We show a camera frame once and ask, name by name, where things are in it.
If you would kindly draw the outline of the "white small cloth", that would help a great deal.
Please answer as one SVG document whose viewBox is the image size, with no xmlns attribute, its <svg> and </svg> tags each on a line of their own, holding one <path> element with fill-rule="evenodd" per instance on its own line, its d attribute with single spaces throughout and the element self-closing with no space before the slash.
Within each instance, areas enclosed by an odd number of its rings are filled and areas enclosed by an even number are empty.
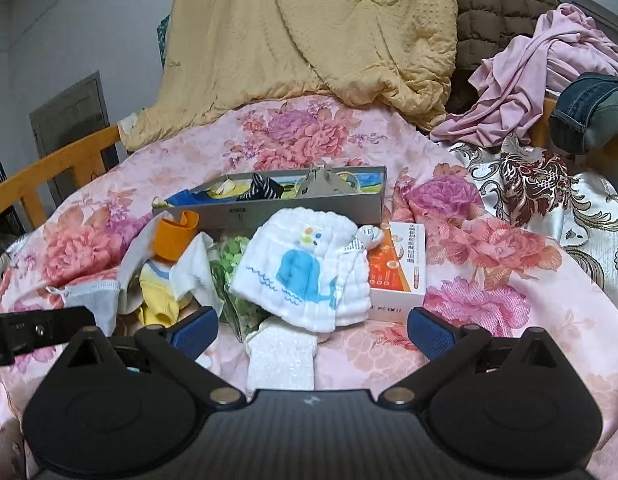
<svg viewBox="0 0 618 480">
<path fill-rule="evenodd" d="M 140 234 L 132 240 L 118 268 L 117 281 L 120 287 L 118 296 L 118 312 L 120 314 L 136 313 L 143 304 L 138 278 L 144 263 L 149 259 L 159 259 L 152 250 L 157 222 L 160 218 L 178 220 L 167 211 L 160 212 L 149 220 L 148 225 L 141 229 Z M 172 264 L 169 280 L 175 298 L 182 298 L 189 292 L 193 299 L 202 307 L 212 307 L 217 313 L 223 310 L 223 300 L 217 293 L 210 260 L 215 255 L 213 239 L 197 229 L 194 240 L 178 261 Z"/>
</svg>

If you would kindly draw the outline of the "white cloth blue print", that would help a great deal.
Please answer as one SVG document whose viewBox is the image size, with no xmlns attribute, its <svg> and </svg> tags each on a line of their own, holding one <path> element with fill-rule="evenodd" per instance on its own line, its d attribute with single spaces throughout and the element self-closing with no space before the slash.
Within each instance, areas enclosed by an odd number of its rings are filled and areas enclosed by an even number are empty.
<svg viewBox="0 0 618 480">
<path fill-rule="evenodd" d="M 383 237 L 333 212 L 282 209 L 251 237 L 230 292 L 308 332 L 361 323 L 371 308 L 367 253 Z"/>
</svg>

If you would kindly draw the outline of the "striped yellow sock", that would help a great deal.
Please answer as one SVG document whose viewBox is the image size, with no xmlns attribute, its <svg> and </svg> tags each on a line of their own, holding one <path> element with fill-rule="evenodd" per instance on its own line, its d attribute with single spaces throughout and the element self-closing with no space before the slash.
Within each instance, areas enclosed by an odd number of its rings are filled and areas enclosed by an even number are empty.
<svg viewBox="0 0 618 480">
<path fill-rule="evenodd" d="M 143 304 L 136 314 L 143 326 L 175 325 L 180 312 L 192 302 L 193 296 L 189 292 L 180 299 L 175 298 L 169 280 L 171 267 L 170 262 L 159 259 L 149 259 L 142 266 L 138 282 Z"/>
</svg>

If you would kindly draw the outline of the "white lace cloth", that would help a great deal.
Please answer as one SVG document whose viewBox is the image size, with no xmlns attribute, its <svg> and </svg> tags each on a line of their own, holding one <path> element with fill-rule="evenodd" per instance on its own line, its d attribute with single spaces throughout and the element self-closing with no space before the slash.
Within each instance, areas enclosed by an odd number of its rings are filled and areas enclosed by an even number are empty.
<svg viewBox="0 0 618 480">
<path fill-rule="evenodd" d="M 315 388 L 316 333 L 270 316 L 245 339 L 249 358 L 246 391 Z"/>
</svg>

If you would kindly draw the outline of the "grey shallow cardboard box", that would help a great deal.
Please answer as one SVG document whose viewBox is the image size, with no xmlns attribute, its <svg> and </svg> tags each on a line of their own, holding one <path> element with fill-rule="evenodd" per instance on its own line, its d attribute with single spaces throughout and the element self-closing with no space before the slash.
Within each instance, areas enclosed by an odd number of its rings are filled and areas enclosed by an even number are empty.
<svg viewBox="0 0 618 480">
<path fill-rule="evenodd" d="M 352 172 L 361 184 L 361 192 L 350 195 L 296 196 L 296 183 L 311 168 L 292 170 L 256 170 L 243 174 L 224 174 L 196 188 L 183 188 L 166 198 L 152 201 L 152 213 L 167 211 L 179 218 L 184 210 L 199 214 L 198 229 L 203 231 L 254 231 L 282 209 L 303 208 L 333 212 L 357 224 L 379 224 L 383 219 L 383 202 L 387 182 L 384 166 L 332 167 Z M 253 174 L 270 177 L 284 186 L 277 200 L 248 200 L 236 197 L 248 190 Z"/>
</svg>

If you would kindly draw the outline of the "black white striped sock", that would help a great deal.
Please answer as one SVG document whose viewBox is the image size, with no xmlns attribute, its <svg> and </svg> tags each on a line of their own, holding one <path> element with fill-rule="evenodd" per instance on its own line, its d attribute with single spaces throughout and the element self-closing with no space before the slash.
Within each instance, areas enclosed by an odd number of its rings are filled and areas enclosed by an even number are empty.
<svg viewBox="0 0 618 480">
<path fill-rule="evenodd" d="M 236 197 L 238 202 L 248 200 L 277 200 L 284 193 L 284 186 L 270 177 L 253 174 L 247 191 Z"/>
</svg>

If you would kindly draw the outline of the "cream maroon brocade cover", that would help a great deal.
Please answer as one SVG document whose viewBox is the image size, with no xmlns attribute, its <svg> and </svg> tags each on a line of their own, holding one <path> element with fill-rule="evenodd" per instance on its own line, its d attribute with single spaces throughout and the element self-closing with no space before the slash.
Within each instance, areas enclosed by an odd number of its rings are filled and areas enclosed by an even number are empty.
<svg viewBox="0 0 618 480">
<path fill-rule="evenodd" d="M 618 192 L 608 180 L 515 136 L 496 148 L 447 148 L 491 214 L 557 240 L 618 310 Z"/>
</svg>

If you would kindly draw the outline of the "grey cardboard animal cutout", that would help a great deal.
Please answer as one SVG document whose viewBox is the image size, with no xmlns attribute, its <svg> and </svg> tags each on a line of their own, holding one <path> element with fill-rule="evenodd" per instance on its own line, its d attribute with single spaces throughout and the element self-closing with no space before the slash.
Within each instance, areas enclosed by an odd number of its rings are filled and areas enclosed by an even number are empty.
<svg viewBox="0 0 618 480">
<path fill-rule="evenodd" d="M 361 192 L 358 178 L 348 170 L 329 166 L 312 167 L 303 180 L 296 183 L 296 196 L 350 195 Z"/>
</svg>

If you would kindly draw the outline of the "grey door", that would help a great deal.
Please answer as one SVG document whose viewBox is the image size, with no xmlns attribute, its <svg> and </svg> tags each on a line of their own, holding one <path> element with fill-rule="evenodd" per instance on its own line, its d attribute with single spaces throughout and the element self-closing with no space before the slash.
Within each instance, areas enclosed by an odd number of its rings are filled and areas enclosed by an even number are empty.
<svg viewBox="0 0 618 480">
<path fill-rule="evenodd" d="M 29 114 L 41 158 L 110 126 L 100 73 L 79 80 Z"/>
</svg>

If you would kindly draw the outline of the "pink crumpled garment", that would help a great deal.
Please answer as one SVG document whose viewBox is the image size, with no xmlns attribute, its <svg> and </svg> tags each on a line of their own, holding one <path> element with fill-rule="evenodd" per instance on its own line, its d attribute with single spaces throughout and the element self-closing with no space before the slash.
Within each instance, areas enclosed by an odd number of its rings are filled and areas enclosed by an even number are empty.
<svg viewBox="0 0 618 480">
<path fill-rule="evenodd" d="M 562 92 L 583 73 L 618 77 L 618 45 L 597 29 L 593 18 L 562 3 L 540 15 L 533 36 L 516 36 L 469 78 L 477 102 L 463 114 L 449 114 L 431 140 L 493 148 L 528 130 L 544 114 L 546 92 Z"/>
</svg>

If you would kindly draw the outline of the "blue denim jeans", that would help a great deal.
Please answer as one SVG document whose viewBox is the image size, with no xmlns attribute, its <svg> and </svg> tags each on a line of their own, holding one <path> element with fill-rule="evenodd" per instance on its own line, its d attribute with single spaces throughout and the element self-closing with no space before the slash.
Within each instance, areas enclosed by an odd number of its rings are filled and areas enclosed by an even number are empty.
<svg viewBox="0 0 618 480">
<path fill-rule="evenodd" d="M 584 73 L 559 96 L 549 117 L 551 142 L 576 155 L 618 135 L 618 77 Z"/>
</svg>

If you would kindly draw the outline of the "yellow dotted quilt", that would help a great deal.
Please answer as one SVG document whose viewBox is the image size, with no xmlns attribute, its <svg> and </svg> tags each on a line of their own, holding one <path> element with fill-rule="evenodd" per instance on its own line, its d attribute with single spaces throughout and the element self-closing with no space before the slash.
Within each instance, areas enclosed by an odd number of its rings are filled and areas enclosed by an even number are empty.
<svg viewBox="0 0 618 480">
<path fill-rule="evenodd" d="M 131 152 L 254 101 L 382 102 L 423 129 L 446 114 L 457 0 L 173 0 L 155 104 Z"/>
</svg>

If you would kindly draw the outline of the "brown quilted jacket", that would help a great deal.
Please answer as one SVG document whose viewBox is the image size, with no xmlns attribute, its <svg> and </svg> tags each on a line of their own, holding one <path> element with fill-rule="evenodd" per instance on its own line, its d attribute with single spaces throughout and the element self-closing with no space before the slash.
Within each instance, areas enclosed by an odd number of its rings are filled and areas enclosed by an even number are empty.
<svg viewBox="0 0 618 480">
<path fill-rule="evenodd" d="M 461 114 L 477 101 L 470 76 L 485 58 L 504 50 L 512 38 L 533 35 L 541 14 L 556 0 L 457 0 L 457 56 L 451 77 L 449 113 Z"/>
</svg>

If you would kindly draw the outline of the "wooden bed rail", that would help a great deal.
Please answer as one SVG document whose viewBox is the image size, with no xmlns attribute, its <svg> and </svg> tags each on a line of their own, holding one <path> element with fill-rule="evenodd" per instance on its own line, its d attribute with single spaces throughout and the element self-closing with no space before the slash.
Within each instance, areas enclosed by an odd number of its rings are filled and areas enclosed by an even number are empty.
<svg viewBox="0 0 618 480">
<path fill-rule="evenodd" d="M 38 160 L 33 165 L 0 183 L 0 214 L 17 202 L 24 208 L 33 229 L 42 226 L 48 215 L 40 200 L 38 187 L 63 171 L 71 172 L 77 188 L 106 174 L 102 152 L 120 140 L 117 125 L 94 132 L 83 139 Z"/>
</svg>

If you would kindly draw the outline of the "colourful wall poster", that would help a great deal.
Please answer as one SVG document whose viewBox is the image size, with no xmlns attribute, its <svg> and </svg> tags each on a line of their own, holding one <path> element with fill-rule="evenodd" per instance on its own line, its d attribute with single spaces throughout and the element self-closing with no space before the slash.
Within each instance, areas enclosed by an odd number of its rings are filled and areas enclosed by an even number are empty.
<svg viewBox="0 0 618 480">
<path fill-rule="evenodd" d="M 158 41 L 158 51 L 159 51 L 161 66 L 165 66 L 165 62 L 166 62 L 167 33 L 168 33 L 169 23 L 170 23 L 170 15 L 167 15 L 159 22 L 157 29 L 156 29 L 157 41 Z"/>
</svg>

